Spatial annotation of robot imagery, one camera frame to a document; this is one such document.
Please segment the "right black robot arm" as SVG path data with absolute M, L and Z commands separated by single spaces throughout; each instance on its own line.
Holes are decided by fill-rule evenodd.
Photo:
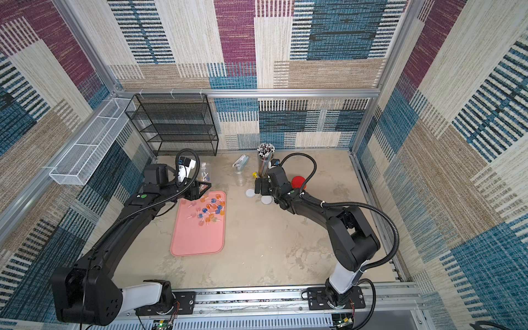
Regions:
M 303 187 L 293 187 L 281 166 L 271 168 L 267 177 L 258 177 L 254 191 L 271 197 L 281 209 L 326 229 L 338 263 L 325 283 L 325 294 L 332 308 L 344 307 L 364 272 L 362 266 L 380 249 L 363 212 L 357 206 L 325 206 Z

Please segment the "clear candy jar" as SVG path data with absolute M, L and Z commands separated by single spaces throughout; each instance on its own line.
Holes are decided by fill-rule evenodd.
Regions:
M 238 186 L 238 187 L 243 187 L 246 185 L 246 176 L 245 174 L 243 173 L 242 170 L 235 170 L 235 184 Z

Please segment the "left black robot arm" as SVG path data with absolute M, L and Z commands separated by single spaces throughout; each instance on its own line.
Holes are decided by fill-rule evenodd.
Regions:
M 166 164 L 148 165 L 137 193 L 126 200 L 118 219 L 93 247 L 74 265 L 55 269 L 49 281 L 58 321 L 107 326 L 119 314 L 131 310 L 174 310 L 169 281 L 146 280 L 128 288 L 119 288 L 113 282 L 127 250 L 167 203 L 181 198 L 200 199 L 212 186 L 199 181 L 197 174 L 169 180 L 169 173 L 178 174 Z

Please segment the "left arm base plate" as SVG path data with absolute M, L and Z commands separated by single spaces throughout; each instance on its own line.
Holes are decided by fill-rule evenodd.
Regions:
M 154 305 L 135 309 L 137 316 L 180 316 L 191 315 L 195 306 L 195 291 L 176 291 L 166 298 L 162 296 Z

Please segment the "white lid candy jar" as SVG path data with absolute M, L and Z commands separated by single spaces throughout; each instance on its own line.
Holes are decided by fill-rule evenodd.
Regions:
M 199 169 L 199 175 L 197 176 L 197 180 L 203 181 L 211 184 L 211 178 L 210 178 L 210 164 L 207 162 L 201 162 L 200 163 L 200 169 Z

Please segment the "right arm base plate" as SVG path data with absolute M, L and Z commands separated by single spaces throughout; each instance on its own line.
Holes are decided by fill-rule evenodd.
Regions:
M 301 298 L 308 302 L 310 310 L 366 307 L 363 292 L 358 286 L 353 286 L 344 294 L 339 294 L 332 287 L 309 287 L 301 294 Z

